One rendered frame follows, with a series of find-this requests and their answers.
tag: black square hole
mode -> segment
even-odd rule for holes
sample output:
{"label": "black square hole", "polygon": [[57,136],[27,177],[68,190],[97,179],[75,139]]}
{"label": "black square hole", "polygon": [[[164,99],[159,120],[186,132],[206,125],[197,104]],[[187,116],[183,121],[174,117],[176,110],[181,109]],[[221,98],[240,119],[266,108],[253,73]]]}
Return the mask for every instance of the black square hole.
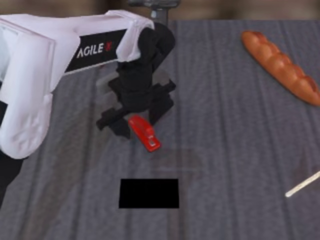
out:
{"label": "black square hole", "polygon": [[120,209],[178,209],[178,179],[121,179]]}

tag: tabletop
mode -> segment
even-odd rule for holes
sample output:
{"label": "tabletop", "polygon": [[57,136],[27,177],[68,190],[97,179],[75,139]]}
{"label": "tabletop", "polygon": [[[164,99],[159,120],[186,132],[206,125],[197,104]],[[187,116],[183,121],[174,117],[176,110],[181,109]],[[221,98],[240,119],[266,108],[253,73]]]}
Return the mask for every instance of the tabletop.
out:
{"label": "tabletop", "polygon": [[[41,147],[9,186],[3,240],[315,240],[320,110],[282,87],[246,52],[260,31],[320,84],[320,21],[173,21],[161,66],[177,88],[148,153],[95,122],[108,108],[96,80],[114,64],[64,77]],[[121,179],[179,179],[179,209],[119,209]]]}

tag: black label band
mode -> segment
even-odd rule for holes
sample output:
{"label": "black label band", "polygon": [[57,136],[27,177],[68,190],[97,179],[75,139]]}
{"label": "black label band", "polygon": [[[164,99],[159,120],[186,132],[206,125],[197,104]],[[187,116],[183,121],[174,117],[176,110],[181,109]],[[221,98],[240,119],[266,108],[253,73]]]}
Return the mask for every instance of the black label band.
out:
{"label": "black label band", "polygon": [[117,59],[116,50],[126,31],[123,29],[81,36],[80,45],[65,72],[73,72]]}

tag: beige stick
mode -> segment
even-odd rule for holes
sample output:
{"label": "beige stick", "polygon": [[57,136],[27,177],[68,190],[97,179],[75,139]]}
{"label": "beige stick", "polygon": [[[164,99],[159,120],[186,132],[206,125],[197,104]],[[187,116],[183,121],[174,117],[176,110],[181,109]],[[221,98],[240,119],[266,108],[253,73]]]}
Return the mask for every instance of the beige stick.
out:
{"label": "beige stick", "polygon": [[287,198],[291,197],[293,194],[295,194],[296,192],[298,192],[299,190],[301,190],[302,188],[304,188],[305,186],[309,185],[310,183],[312,183],[313,181],[317,180],[318,178],[320,178],[320,171],[318,171],[317,173],[315,173],[314,175],[312,175],[311,177],[309,177],[308,179],[304,180],[302,183],[298,184],[297,186],[295,186],[294,188],[292,188],[290,191],[288,191],[285,196]]}

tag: red box cutter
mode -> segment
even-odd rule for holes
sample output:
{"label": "red box cutter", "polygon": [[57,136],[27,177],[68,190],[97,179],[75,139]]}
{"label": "red box cutter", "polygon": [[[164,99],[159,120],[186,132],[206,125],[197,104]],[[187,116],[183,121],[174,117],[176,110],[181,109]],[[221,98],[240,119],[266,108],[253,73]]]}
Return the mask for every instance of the red box cutter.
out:
{"label": "red box cutter", "polygon": [[153,152],[161,147],[161,143],[155,136],[155,130],[149,122],[139,115],[130,117],[128,123],[145,148]]}

